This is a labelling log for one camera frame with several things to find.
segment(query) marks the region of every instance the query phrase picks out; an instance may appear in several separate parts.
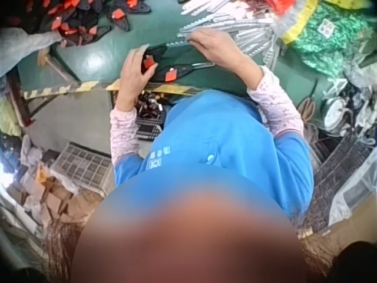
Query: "gray floor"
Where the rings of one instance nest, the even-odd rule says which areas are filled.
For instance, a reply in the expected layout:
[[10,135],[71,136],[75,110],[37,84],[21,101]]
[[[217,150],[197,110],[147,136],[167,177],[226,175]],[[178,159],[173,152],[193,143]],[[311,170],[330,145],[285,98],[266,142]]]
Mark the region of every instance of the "gray floor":
[[[35,108],[35,100],[29,108]],[[26,129],[32,142],[44,149],[61,151],[68,142],[110,153],[110,102],[106,91],[59,96],[33,119]]]

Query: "green table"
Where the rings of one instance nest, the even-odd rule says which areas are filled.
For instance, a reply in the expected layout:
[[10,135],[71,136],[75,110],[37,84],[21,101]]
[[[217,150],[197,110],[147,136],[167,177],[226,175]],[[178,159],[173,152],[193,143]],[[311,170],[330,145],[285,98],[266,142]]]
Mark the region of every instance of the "green table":
[[[205,16],[182,16],[180,14],[181,5],[176,0],[147,0],[147,3],[152,7],[152,13],[129,15],[133,26],[132,31],[123,32],[116,27],[93,44],[69,48],[56,46],[55,55],[72,70],[80,81],[112,82],[119,77],[122,64],[130,49],[145,43],[157,45],[177,41],[179,39],[176,38],[176,33],[180,27]],[[100,23],[105,23],[105,21],[106,19],[101,19]],[[205,61],[203,56],[192,47],[176,47],[167,51],[160,67],[172,63],[185,64],[203,61]],[[18,70],[24,92],[30,93],[33,90],[38,90],[37,96],[39,96],[40,93],[43,93],[43,89],[66,85],[66,82],[48,66],[42,68],[37,66],[36,52],[24,58],[18,64]],[[315,77],[320,78],[319,94],[331,85],[323,75],[305,66],[292,50],[288,50],[284,57],[279,58],[275,73],[280,78],[282,87],[296,105],[310,93]],[[239,96],[245,96],[246,93],[246,87],[240,79],[220,67],[197,70],[177,80],[176,83],[198,88],[216,88]]]

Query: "floor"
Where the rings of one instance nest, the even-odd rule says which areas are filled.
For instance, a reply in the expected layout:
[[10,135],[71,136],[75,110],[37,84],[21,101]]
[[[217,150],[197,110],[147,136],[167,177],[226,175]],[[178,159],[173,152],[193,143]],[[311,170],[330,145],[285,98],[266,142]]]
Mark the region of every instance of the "floor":
[[[41,99],[32,101],[32,111]],[[110,154],[110,110],[107,91],[59,96],[33,119],[26,128],[32,142],[43,149],[62,151],[68,142],[76,142],[100,152]],[[150,143],[141,142],[140,155],[146,156]]]
[[377,195],[371,194],[353,211],[349,219],[338,222],[321,234],[308,238],[310,243],[338,254],[356,241],[377,243]]

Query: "logo on shirt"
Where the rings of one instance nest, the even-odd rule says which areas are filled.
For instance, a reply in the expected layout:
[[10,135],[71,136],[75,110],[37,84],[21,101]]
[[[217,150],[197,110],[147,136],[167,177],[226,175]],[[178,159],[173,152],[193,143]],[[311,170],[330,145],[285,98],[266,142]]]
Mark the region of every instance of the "logo on shirt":
[[148,169],[153,169],[156,167],[160,167],[162,165],[162,157],[163,155],[170,154],[170,146],[166,146],[163,149],[159,149],[157,151],[151,152],[149,155],[149,162],[148,162]]

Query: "blue shirt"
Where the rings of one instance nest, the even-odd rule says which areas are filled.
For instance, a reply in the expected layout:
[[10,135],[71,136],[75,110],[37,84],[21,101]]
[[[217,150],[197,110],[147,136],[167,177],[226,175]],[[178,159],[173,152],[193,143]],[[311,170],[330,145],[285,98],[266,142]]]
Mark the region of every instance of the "blue shirt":
[[287,215],[304,212],[313,194],[313,170],[304,139],[296,133],[274,139],[249,101],[221,91],[204,91],[174,106],[145,159],[131,154],[117,162],[115,184],[175,163],[207,163],[232,170],[271,196]]

